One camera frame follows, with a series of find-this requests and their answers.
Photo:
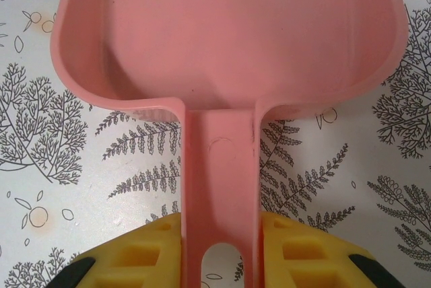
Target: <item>scoop handle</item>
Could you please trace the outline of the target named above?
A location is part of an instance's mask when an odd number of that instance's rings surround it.
[[[200,287],[202,258],[217,243],[238,249],[245,287],[260,287],[259,131],[260,120],[255,120],[253,110],[186,113],[181,164],[182,288]]]

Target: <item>scoop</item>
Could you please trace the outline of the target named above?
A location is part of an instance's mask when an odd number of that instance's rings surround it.
[[[261,121],[376,87],[407,33],[402,0],[61,0],[51,53],[81,99],[181,122],[183,287],[225,242],[258,288]]]

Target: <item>patterned surface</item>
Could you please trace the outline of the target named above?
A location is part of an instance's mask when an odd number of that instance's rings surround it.
[[[180,210],[179,125],[65,90],[48,48],[58,1],[0,1],[5,287],[44,287],[75,253]],[[268,123],[261,137],[263,208],[363,246],[408,287],[431,282],[428,2],[405,0],[411,36],[384,85],[316,118]],[[207,256],[202,287],[242,286],[235,251]]]

